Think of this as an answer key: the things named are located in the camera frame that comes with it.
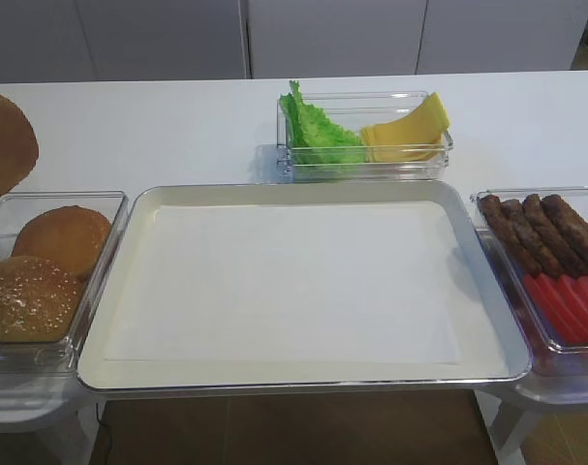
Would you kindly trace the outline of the plain bottom bun half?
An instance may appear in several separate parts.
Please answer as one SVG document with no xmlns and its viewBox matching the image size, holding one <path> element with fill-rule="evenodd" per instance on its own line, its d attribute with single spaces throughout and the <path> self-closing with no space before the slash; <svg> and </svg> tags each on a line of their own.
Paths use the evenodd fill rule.
<svg viewBox="0 0 588 465">
<path fill-rule="evenodd" d="M 9 193 L 35 168 L 39 145 L 23 111 L 0 95 L 0 196 Z"/>
</svg>

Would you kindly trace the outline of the green lettuce leaf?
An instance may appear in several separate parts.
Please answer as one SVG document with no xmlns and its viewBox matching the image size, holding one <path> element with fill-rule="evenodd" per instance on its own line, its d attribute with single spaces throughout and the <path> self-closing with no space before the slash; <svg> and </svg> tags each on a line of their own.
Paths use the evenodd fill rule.
<svg viewBox="0 0 588 465">
<path fill-rule="evenodd" d="M 279 99 L 286 116 L 289 145 L 297 165 L 359 164 L 365 162 L 362 141 L 353 131 L 334 123 L 323 108 L 305 103 L 299 82 Z"/>
</svg>

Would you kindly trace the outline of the clear lettuce cheese container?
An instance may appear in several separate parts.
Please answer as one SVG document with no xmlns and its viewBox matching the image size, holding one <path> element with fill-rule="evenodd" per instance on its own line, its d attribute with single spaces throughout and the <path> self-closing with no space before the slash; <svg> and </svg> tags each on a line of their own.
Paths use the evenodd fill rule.
<svg viewBox="0 0 588 465">
<path fill-rule="evenodd" d="M 438 179 L 449 165 L 453 141 L 447 129 L 438 152 L 423 161 L 371 163 L 369 147 L 361 130 L 370 125 L 387 123 L 406 116 L 431 95 L 424 91 L 384 93 L 304 94 L 305 103 L 325 110 L 336 124 L 355 132 L 362 141 L 365 162 L 359 164 L 297 165 L 289 145 L 286 116 L 277 104 L 277 167 L 292 182 L 328 182 L 342 180 Z"/>
</svg>

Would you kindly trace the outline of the yellow cheese slices stack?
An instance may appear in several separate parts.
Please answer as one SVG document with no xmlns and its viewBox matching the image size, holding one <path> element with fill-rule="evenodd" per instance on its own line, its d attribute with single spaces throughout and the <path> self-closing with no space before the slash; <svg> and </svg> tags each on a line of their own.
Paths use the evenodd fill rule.
<svg viewBox="0 0 588 465">
<path fill-rule="evenodd" d="M 438 152 L 449 125 L 442 101 L 434 92 L 406 116 L 364 127 L 361 136 L 369 147 L 371 163 L 423 161 Z"/>
</svg>

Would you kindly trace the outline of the silver metal baking tray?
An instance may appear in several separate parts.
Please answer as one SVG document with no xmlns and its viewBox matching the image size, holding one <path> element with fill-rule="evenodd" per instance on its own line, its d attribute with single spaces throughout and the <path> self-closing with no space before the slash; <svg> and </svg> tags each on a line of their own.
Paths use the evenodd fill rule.
<svg viewBox="0 0 588 465">
<path fill-rule="evenodd" d="M 79 357 L 108 395 L 489 385 L 531 351 L 441 181 L 159 187 Z"/>
</svg>

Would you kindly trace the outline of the white parchment paper sheet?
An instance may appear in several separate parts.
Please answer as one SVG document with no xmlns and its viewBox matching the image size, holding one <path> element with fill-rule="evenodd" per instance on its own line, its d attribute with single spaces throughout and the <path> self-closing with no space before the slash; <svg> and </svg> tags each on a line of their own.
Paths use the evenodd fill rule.
<svg viewBox="0 0 588 465">
<path fill-rule="evenodd" d="M 112 359 L 455 363 L 429 201 L 163 206 L 139 237 Z"/>
</svg>

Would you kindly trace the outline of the brown plain bun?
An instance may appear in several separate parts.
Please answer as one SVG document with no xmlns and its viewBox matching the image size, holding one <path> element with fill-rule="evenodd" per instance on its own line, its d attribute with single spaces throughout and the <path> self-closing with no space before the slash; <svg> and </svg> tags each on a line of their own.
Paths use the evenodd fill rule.
<svg viewBox="0 0 588 465">
<path fill-rule="evenodd" d="M 86 281 L 108 240 L 111 222 L 99 211 L 78 205 L 46 211 L 18 233 L 13 256 L 46 259 Z"/>
</svg>

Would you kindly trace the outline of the brown meat patty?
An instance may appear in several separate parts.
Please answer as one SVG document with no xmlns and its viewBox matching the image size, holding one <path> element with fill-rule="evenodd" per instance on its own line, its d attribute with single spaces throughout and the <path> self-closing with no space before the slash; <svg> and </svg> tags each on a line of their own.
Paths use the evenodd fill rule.
<svg viewBox="0 0 588 465">
<path fill-rule="evenodd" d="M 559 195 L 542 199 L 545 214 L 588 266 L 588 223 Z"/>
<path fill-rule="evenodd" d="M 541 272 L 552 278 L 558 278 L 562 275 L 564 268 L 526 218 L 524 208 L 520 201 L 502 201 L 501 209 L 511 222 L 511 226 L 522 246 L 540 264 Z"/>
<path fill-rule="evenodd" d="M 540 262 L 544 272 L 557 279 L 566 274 L 578 278 L 588 274 L 586 263 L 575 253 L 542 208 L 539 195 L 528 195 L 522 202 L 523 211 L 531 227 L 542 242 Z"/>
<path fill-rule="evenodd" d="M 521 266 L 525 273 L 537 277 L 542 272 L 542 268 L 521 244 L 511 222 L 502 211 L 499 198 L 494 195 L 484 196 L 478 200 L 478 207 L 488 227 L 504 246 L 506 252 Z"/>
</svg>

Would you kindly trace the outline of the clear bun container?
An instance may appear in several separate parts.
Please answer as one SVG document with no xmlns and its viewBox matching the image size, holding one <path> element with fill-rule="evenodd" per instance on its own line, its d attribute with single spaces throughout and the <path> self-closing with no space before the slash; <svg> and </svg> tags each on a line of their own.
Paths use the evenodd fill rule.
<svg viewBox="0 0 588 465">
<path fill-rule="evenodd" d="M 15 240 L 26 223 L 46 211 L 71 205 L 107 217 L 111 222 L 108 240 L 91 275 L 80 281 L 83 294 L 66 335 L 48 343 L 0 343 L 0 374 L 64 373 L 74 369 L 128 217 L 128 198 L 119 191 L 11 193 L 0 197 L 0 262 L 16 257 L 12 255 Z"/>
</svg>

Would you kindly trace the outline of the clear patty tomato container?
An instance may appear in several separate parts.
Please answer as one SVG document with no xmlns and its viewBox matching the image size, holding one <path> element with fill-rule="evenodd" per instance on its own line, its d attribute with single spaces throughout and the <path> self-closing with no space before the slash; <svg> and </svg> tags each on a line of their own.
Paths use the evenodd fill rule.
<svg viewBox="0 0 588 465">
<path fill-rule="evenodd" d="M 535 371 L 544 376 L 588 375 L 588 347 L 561 347 L 550 339 L 549 329 L 543 327 L 538 308 L 522 284 L 523 278 L 529 274 L 525 273 L 506 252 L 504 246 L 488 227 L 478 207 L 478 200 L 487 195 L 497 196 L 500 202 L 518 200 L 522 204 L 531 194 L 539 195 L 541 201 L 546 196 L 559 195 L 588 223 L 588 188 L 487 190 L 472 196 L 476 207 L 476 217 L 480 222 L 482 239 L 501 282 L 514 286 L 518 295 L 516 313 L 533 350 Z"/>
</svg>

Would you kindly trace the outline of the sesame seed top bun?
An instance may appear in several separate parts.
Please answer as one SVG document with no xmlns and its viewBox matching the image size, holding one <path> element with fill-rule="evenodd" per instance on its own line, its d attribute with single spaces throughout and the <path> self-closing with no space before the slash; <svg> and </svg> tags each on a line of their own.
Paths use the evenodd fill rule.
<svg viewBox="0 0 588 465">
<path fill-rule="evenodd" d="M 0 262 L 0 343 L 62 339 L 84 286 L 57 264 L 30 256 Z"/>
</svg>

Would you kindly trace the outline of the red tomato slices row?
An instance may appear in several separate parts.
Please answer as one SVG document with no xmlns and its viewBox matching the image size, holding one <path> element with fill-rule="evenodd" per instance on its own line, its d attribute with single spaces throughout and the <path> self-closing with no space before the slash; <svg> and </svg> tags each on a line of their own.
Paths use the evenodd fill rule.
<svg viewBox="0 0 588 465">
<path fill-rule="evenodd" d="M 522 284 L 538 308 L 550 339 L 561 347 L 588 347 L 588 276 L 526 275 Z"/>
</svg>

